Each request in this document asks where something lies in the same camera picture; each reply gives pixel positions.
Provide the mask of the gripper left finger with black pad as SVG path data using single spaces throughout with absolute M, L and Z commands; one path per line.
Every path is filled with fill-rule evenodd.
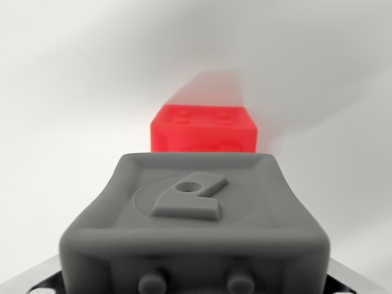
M 59 255 L 3 282 L 1 293 L 65 293 Z

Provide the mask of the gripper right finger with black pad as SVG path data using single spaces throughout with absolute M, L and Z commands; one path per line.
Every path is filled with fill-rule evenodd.
M 391 293 L 331 258 L 324 293 Z

